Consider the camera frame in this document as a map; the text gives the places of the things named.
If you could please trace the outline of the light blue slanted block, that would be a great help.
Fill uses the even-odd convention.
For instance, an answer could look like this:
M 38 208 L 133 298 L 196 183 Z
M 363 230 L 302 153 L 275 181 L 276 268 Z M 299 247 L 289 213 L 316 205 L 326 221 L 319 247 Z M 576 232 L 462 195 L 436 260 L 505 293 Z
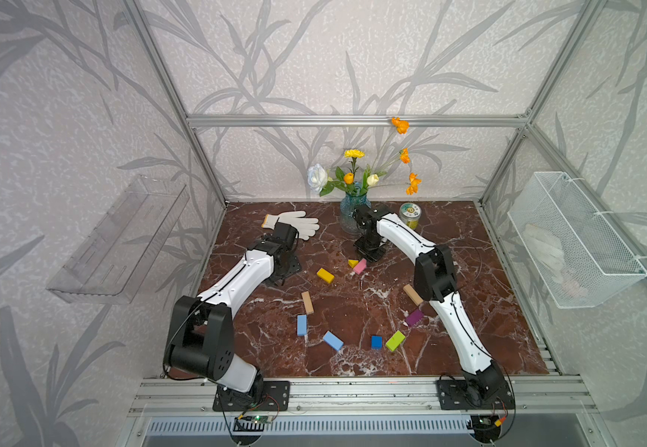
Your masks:
M 325 335 L 323 335 L 323 342 L 336 352 L 340 351 L 344 346 L 344 342 L 331 332 L 326 332 Z

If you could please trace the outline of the yellow rectangular block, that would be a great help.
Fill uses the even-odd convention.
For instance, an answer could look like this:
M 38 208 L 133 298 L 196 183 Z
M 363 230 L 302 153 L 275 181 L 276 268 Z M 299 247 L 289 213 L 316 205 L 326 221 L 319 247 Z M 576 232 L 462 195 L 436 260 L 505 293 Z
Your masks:
M 334 274 L 332 274 L 331 272 L 329 272 L 324 268 L 320 268 L 317 271 L 317 276 L 323 281 L 325 281 L 327 284 L 332 284 L 334 281 Z

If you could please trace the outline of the artificial flower bouquet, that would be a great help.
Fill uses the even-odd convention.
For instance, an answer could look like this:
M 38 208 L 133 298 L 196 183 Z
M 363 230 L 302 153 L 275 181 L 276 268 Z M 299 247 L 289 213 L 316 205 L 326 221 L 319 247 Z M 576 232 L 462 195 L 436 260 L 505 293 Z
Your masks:
M 407 135 L 411 128 L 410 122 L 401 117 L 392 117 L 390 125 L 394 130 L 382 143 L 379 155 L 388 149 L 392 151 L 393 139 L 397 136 Z M 366 196 L 371 188 L 378 186 L 381 179 L 388 176 L 390 169 L 401 164 L 410 165 L 412 163 L 410 150 L 407 146 L 391 152 L 381 165 L 374 163 L 374 165 L 368 164 L 364 167 L 359 160 L 365 157 L 366 154 L 360 149 L 347 149 L 343 154 L 343 158 L 347 162 L 346 165 L 336 166 L 332 169 L 323 169 L 320 164 L 315 165 L 308 170 L 310 189 L 319 197 L 327 196 L 335 189 L 343 191 L 351 197 Z M 411 171 L 407 182 L 405 193 L 409 196 L 418 193 L 419 185 L 422 183 L 418 175 Z

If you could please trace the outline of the purple block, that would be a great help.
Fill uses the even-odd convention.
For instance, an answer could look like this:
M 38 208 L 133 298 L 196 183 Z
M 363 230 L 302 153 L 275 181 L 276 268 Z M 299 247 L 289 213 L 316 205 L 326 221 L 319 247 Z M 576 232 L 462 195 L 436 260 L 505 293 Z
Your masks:
M 418 308 L 405 318 L 405 324 L 408 327 L 413 328 L 417 326 L 424 318 L 425 318 L 424 312 L 420 308 Z

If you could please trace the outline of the blue glass vase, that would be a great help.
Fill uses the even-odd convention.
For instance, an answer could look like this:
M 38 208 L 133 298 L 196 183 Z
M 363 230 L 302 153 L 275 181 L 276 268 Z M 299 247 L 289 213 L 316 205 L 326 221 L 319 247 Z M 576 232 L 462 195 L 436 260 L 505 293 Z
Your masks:
M 370 206 L 370 200 L 367 198 L 366 194 L 359 196 L 353 196 L 351 194 L 346 194 L 345 197 L 340 202 L 340 216 L 338 223 L 340 224 L 342 230 L 345 233 L 350 235 L 358 235 L 360 231 L 358 229 L 358 224 L 353 216 L 355 209 L 358 206 L 367 205 Z

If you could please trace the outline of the pink rectangular block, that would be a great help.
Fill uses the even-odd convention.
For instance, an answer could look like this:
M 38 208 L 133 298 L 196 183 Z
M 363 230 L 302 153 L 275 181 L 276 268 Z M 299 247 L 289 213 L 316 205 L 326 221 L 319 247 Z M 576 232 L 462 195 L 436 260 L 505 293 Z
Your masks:
M 355 274 L 361 275 L 362 272 L 364 272 L 364 270 L 366 270 L 366 268 L 367 268 L 367 260 L 362 259 L 362 260 L 360 260 L 360 262 L 358 262 L 358 264 L 356 264 L 356 266 L 354 266 L 353 271 L 354 271 Z

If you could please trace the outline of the controller board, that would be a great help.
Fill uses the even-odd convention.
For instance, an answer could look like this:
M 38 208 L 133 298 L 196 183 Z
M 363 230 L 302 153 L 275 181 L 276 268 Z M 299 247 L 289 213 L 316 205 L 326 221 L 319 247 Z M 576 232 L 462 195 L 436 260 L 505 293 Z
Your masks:
M 275 415 L 240 415 L 234 419 L 234 431 L 263 432 L 276 420 Z
M 467 428 L 472 431 L 470 437 L 483 446 L 495 446 L 503 437 L 503 425 L 507 417 L 496 415 L 473 415 Z

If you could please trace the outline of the white knit glove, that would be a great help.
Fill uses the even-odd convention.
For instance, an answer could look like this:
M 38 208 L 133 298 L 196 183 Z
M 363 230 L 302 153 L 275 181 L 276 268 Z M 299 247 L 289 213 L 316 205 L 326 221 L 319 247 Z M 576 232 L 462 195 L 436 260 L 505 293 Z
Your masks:
M 301 240 L 309 240 L 314 237 L 320 229 L 317 218 L 308 217 L 304 210 L 293 210 L 292 212 L 282 212 L 280 214 L 267 214 L 261 227 L 265 229 L 274 229 L 277 223 L 291 225 L 298 231 L 298 237 Z

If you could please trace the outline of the right controller board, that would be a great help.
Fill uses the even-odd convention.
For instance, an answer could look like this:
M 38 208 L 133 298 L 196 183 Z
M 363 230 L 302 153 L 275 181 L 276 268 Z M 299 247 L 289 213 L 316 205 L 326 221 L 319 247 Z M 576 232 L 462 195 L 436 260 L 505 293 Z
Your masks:
M 503 437 L 503 425 L 507 417 L 496 415 L 473 415 L 467 428 L 472 431 L 470 437 L 483 446 L 495 446 Z

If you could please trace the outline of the left controller board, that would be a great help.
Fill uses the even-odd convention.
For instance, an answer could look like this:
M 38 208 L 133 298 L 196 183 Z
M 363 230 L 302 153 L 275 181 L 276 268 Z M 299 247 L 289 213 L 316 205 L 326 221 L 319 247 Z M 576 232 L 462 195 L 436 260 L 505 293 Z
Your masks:
M 263 432 L 276 420 L 275 415 L 240 415 L 234 419 L 234 431 Z

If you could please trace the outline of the natural wood block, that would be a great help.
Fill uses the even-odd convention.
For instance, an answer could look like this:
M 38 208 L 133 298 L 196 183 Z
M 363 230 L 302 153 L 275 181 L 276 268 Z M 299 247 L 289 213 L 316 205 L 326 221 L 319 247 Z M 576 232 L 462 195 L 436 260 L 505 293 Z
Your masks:
M 307 315 L 311 315 L 314 313 L 314 307 L 312 304 L 311 296 L 309 292 L 302 292 L 301 294 L 304 307 L 305 307 L 305 312 Z
M 418 294 L 418 292 L 414 289 L 414 287 L 412 285 L 406 284 L 403 287 L 403 291 L 410 298 L 410 300 L 415 304 L 416 307 L 420 307 L 424 303 L 424 300 L 422 299 L 422 297 Z

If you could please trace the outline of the clear acrylic wall shelf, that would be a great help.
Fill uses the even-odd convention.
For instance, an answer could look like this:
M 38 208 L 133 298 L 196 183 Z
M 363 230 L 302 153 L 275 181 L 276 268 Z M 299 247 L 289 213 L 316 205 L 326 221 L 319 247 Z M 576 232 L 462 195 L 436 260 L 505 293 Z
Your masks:
M 189 199 L 181 180 L 136 175 L 46 290 L 69 304 L 128 305 Z

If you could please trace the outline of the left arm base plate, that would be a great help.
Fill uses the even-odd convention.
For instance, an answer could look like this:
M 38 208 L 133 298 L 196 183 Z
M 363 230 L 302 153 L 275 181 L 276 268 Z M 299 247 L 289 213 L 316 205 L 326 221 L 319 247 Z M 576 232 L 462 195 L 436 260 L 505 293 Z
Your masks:
M 258 380 L 248 392 L 218 386 L 213 410 L 215 412 L 286 411 L 290 396 L 290 381 Z

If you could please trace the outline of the aluminium cage frame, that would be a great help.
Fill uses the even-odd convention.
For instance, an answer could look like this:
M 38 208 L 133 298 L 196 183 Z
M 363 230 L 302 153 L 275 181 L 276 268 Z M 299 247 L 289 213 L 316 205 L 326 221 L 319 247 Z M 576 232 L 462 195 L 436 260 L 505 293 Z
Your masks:
M 581 49 L 584 41 L 593 29 L 601 14 L 607 10 L 624 11 L 639 14 L 641 5 L 632 1 L 578 1 L 571 5 L 569 12 L 575 18 L 574 25 L 565 39 L 559 54 L 556 56 L 552 68 L 546 74 L 539 92 L 536 94 L 531 106 L 522 114 L 517 115 L 449 115 L 441 112 L 433 115 L 408 115 L 407 121 L 413 126 L 427 128 L 508 128 L 514 131 L 513 139 L 508 143 L 504 155 L 494 168 L 493 178 L 483 189 L 480 203 L 489 201 L 493 192 L 499 187 L 502 177 L 511 167 L 513 161 L 522 147 L 528 142 L 535 145 L 539 154 L 552 167 L 552 171 L 559 178 L 572 184 L 584 199 L 588 199 L 591 207 L 597 210 L 604 222 L 617 231 L 622 244 L 632 252 L 631 258 L 637 262 L 638 268 L 634 271 L 636 278 L 640 279 L 647 287 L 647 249 L 626 228 L 619 214 L 611 211 L 608 204 L 602 201 L 594 189 L 581 178 L 580 171 L 571 165 L 571 162 L 558 151 L 550 139 L 539 128 L 536 121 L 544 104 L 549 100 L 555 86 L 561 81 L 565 70 L 571 65 L 576 53 Z M 312 127 L 318 129 L 328 128 L 386 128 L 390 126 L 388 115 L 322 115 L 306 112 L 297 115 L 187 115 L 174 90 L 174 82 L 167 73 L 164 60 L 156 48 L 155 39 L 148 28 L 148 19 L 145 12 L 134 1 L 125 4 L 125 10 L 118 15 L 117 24 L 131 23 L 138 33 L 140 42 L 144 45 L 146 53 L 153 63 L 156 74 L 159 76 L 166 93 L 174 105 L 175 120 L 185 132 L 185 137 L 191 143 L 196 143 L 195 128 L 294 128 Z

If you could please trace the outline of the lime green block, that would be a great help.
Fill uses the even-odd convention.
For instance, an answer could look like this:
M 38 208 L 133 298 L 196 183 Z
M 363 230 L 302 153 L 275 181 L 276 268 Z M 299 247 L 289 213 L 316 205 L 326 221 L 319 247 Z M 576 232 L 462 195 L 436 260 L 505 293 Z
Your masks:
M 386 349 L 390 352 L 395 352 L 397 348 L 403 344 L 406 336 L 401 331 L 396 331 L 386 342 Z

